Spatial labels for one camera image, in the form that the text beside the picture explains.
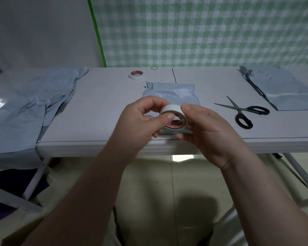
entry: forearm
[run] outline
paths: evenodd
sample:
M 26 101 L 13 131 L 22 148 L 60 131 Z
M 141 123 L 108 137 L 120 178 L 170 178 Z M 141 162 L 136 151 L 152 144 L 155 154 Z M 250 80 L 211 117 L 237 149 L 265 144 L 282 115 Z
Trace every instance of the forearm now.
M 99 154 L 23 245 L 101 245 L 127 165 L 121 160 Z
M 255 154 L 246 149 L 221 172 L 249 245 L 308 245 L 308 216 Z

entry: roll of tape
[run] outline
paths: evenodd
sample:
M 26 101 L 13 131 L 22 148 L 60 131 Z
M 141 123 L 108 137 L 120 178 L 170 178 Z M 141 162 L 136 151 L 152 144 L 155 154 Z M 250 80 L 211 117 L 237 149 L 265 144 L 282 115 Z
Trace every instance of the roll of tape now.
M 173 120 L 171 123 L 167 124 L 165 127 L 172 130 L 180 130 L 186 127 L 187 118 L 184 113 L 181 111 L 180 106 L 175 104 L 169 104 L 164 106 L 160 112 L 160 114 L 164 113 L 173 113 L 175 116 L 179 117 L 179 120 Z
M 132 80 L 142 80 L 145 78 L 144 76 L 144 73 L 140 70 L 135 70 L 135 71 L 132 71 L 130 74 L 129 74 L 129 78 L 132 79 Z

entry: green trim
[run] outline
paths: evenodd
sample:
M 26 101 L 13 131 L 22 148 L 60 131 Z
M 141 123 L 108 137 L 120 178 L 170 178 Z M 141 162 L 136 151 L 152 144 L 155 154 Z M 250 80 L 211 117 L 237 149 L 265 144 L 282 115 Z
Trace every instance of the green trim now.
M 94 30 L 95 30 L 96 35 L 97 35 L 97 39 L 98 39 L 98 43 L 99 43 L 99 47 L 100 47 L 101 56 L 102 56 L 102 58 L 103 58 L 104 67 L 107 67 L 107 65 L 106 65 L 106 60 L 105 60 L 105 56 L 104 56 L 103 46 L 102 46 L 102 44 L 101 44 L 101 40 L 100 40 L 100 36 L 99 36 L 97 21 L 96 21 L 96 18 L 95 18 L 95 16 L 94 16 L 94 10 L 93 10 L 92 5 L 91 5 L 91 0 L 87 0 L 87 1 L 88 1 L 90 13 L 91 13 L 91 17 L 92 17 L 92 19 L 93 19 Z

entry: scissor blade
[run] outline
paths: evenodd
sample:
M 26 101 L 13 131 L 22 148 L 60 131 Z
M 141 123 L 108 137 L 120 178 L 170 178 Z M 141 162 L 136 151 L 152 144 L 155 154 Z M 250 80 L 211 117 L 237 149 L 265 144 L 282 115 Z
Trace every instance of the scissor blade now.
M 237 110 L 237 108 L 236 108 L 236 107 L 234 107 L 234 106 L 225 105 L 225 104 L 217 104 L 217 105 L 220 105 L 220 106 L 223 106 L 223 107 L 227 107 L 227 108 L 231 108 L 231 109 L 235 109 L 235 110 Z
M 229 99 L 229 101 L 230 101 L 236 108 L 239 108 L 239 107 L 237 106 L 237 104 L 234 103 L 234 101 L 233 101 L 232 99 L 229 98 L 229 96 L 227 96 L 227 98 Z

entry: fingernail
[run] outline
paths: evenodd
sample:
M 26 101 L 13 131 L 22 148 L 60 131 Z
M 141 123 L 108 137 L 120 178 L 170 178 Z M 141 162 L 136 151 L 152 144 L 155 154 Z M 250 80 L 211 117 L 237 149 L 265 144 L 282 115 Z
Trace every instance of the fingernail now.
M 170 120 L 174 119 L 174 114 L 172 114 L 172 113 L 167 113 L 167 114 L 168 114 L 168 118 L 169 118 Z
M 190 105 L 188 103 L 183 103 L 181 106 L 187 110 L 190 109 Z

